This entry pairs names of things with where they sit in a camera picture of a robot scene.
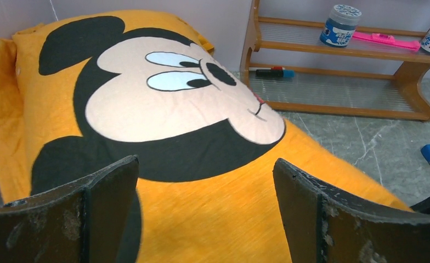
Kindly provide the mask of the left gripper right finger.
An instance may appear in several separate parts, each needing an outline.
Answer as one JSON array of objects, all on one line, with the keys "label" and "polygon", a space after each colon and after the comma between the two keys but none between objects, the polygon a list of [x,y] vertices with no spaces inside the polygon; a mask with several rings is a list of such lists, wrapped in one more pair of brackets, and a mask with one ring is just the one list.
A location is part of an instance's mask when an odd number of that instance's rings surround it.
[{"label": "left gripper right finger", "polygon": [[284,159],[273,179],[293,262],[430,262],[430,214],[360,198]]}]

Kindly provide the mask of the orange Mickey Mouse pillowcase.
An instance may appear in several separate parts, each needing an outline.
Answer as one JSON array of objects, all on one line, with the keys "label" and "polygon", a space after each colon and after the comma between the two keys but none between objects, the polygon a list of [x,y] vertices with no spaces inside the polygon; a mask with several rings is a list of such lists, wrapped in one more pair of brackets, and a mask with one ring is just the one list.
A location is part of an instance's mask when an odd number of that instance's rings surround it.
[{"label": "orange Mickey Mouse pillowcase", "polygon": [[321,147],[212,57],[181,18],[122,10],[0,39],[0,191],[35,195],[137,155],[119,262],[290,262],[282,158],[361,198],[408,205]]}]

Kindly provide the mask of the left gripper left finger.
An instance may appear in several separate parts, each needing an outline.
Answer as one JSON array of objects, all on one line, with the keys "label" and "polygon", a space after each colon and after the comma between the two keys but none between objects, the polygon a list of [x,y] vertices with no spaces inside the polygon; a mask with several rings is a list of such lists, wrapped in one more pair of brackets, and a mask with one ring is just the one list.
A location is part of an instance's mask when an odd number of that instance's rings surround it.
[{"label": "left gripper left finger", "polygon": [[0,206],[0,262],[135,262],[136,156]]}]

